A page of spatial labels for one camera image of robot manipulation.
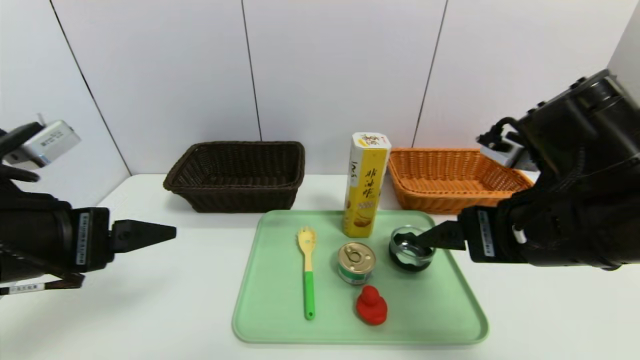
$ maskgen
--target wicker basket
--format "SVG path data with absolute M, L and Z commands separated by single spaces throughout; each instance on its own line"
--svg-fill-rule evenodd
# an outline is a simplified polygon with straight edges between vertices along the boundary
M 291 209 L 305 175 L 299 142 L 209 142 L 191 146 L 164 180 L 199 213 Z
M 533 185 L 474 149 L 392 149 L 389 172 L 403 209 L 432 214 L 496 206 Z

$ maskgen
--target rubber toy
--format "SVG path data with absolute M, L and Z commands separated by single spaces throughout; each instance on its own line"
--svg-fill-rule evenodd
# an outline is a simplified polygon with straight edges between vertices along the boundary
M 387 319 L 387 302 L 378 293 L 378 289 L 367 285 L 356 301 L 356 310 L 360 318 L 369 325 L 380 325 Z

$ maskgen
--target yellow packaging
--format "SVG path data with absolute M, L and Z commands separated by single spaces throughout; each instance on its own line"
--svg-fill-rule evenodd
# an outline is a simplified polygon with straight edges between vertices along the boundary
M 390 152 L 391 143 L 385 135 L 355 133 L 351 137 L 342 225 L 344 234 L 350 238 L 371 235 Z

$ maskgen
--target can pull tab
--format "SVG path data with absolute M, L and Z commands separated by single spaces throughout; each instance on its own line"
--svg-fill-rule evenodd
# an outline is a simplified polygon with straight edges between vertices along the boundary
M 344 252 L 347 254 L 347 258 L 352 264 L 358 265 L 364 261 L 362 253 L 357 250 L 353 250 L 350 246 L 345 247 Z

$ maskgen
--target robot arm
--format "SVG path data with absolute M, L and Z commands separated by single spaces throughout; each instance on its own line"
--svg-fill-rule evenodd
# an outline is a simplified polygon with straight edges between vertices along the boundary
M 514 131 L 503 137 L 503 127 Z M 414 241 L 468 250 L 479 263 L 591 265 L 640 262 L 640 114 L 608 70 L 581 78 L 520 120 L 478 136 L 504 166 L 541 172 L 496 208 L 464 209 Z
M 109 209 L 74 209 L 46 193 L 28 193 L 14 183 L 38 181 L 27 169 L 44 167 L 80 142 L 64 121 L 37 122 L 0 131 L 0 283 L 43 274 L 58 278 L 41 284 L 0 288 L 0 295 L 82 286 L 81 273 L 100 270 L 115 254 L 175 237 L 171 226 L 119 220 L 109 230 Z

